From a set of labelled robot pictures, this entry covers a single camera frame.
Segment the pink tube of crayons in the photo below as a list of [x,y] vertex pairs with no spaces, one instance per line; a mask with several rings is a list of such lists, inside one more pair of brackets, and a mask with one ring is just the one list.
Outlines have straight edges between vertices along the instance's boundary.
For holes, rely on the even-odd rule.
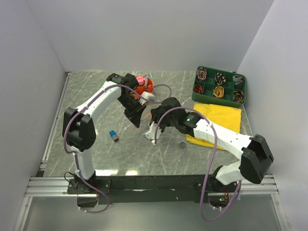
[[145,84],[144,76],[136,76],[136,80],[138,82],[139,87],[144,87]]

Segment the orange pen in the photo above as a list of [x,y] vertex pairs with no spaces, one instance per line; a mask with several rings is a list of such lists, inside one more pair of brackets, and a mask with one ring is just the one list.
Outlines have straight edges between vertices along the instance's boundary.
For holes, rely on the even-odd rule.
[[[141,119],[141,123],[142,123],[145,119],[147,119],[150,115],[151,115],[151,113],[148,113],[144,118],[142,118],[142,119]],[[130,131],[132,131],[132,130],[134,130],[134,129],[136,129],[136,128],[137,128],[136,126],[133,126],[133,127],[130,129]]]

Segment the blue grey cylinder cap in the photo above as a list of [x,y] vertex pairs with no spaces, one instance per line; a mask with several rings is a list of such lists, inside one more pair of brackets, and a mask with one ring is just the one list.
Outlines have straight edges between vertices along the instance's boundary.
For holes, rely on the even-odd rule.
[[118,141],[119,141],[119,137],[117,136],[117,134],[116,134],[116,132],[115,132],[114,130],[111,130],[111,131],[109,132],[109,134],[110,134],[110,136],[111,136],[111,138],[112,138],[112,140],[113,140],[114,142],[118,142]]

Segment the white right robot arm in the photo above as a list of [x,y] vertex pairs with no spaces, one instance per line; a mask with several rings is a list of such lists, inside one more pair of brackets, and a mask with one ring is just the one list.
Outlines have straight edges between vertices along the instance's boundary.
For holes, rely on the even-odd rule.
[[156,144],[160,133],[168,127],[211,142],[238,159],[238,162],[218,167],[211,174],[211,186],[217,192],[223,191],[234,181],[247,180],[260,184],[274,161],[263,136],[248,136],[227,129],[212,122],[196,109],[182,107],[175,97],[165,99],[160,106],[151,110],[150,130],[145,136]]

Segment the small grey round lid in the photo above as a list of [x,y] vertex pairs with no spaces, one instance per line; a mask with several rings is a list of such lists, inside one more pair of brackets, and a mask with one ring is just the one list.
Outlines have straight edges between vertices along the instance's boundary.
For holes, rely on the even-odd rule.
[[180,143],[180,148],[184,149],[184,148],[186,148],[186,146],[187,146],[187,145],[186,145],[185,142],[181,142],[181,143]]

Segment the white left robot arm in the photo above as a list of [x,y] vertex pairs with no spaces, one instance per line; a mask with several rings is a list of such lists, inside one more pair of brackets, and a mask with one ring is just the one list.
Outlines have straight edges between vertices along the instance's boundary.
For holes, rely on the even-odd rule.
[[76,108],[68,107],[64,112],[63,146],[72,154],[75,176],[80,179],[79,188],[84,193],[96,189],[95,170],[92,163],[91,147],[96,140],[95,123],[99,116],[115,101],[124,107],[124,114],[139,127],[146,103],[154,102],[154,95],[145,89],[146,79],[139,82],[132,74],[125,76],[112,73],[87,101]]

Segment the white pen lilac cap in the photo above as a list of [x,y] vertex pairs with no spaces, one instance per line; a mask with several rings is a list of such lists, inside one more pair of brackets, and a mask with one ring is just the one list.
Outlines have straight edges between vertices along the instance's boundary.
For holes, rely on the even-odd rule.
[[149,75],[146,75],[144,77],[144,86],[145,86],[145,89],[147,89],[147,86],[148,86],[148,79],[149,79]]

